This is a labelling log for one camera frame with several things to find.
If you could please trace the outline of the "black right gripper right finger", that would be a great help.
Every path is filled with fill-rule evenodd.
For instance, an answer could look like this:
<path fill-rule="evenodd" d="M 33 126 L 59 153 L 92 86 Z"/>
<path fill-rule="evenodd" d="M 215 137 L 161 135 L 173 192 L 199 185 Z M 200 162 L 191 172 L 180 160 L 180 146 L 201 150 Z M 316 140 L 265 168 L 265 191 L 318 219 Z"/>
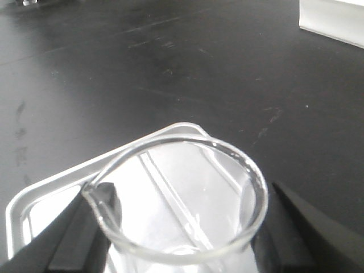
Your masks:
<path fill-rule="evenodd" d="M 282 183 L 268 191 L 268 211 L 252 242 L 259 272 L 363 272 L 363 236 Z"/>

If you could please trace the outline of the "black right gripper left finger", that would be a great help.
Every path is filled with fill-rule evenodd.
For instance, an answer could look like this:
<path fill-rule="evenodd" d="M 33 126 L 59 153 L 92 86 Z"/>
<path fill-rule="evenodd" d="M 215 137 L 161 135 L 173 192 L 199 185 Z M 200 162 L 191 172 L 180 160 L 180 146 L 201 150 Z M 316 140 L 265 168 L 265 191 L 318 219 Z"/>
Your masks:
<path fill-rule="evenodd" d="M 1 272 L 103 272 L 109 247 L 91 206 L 78 193 Z"/>

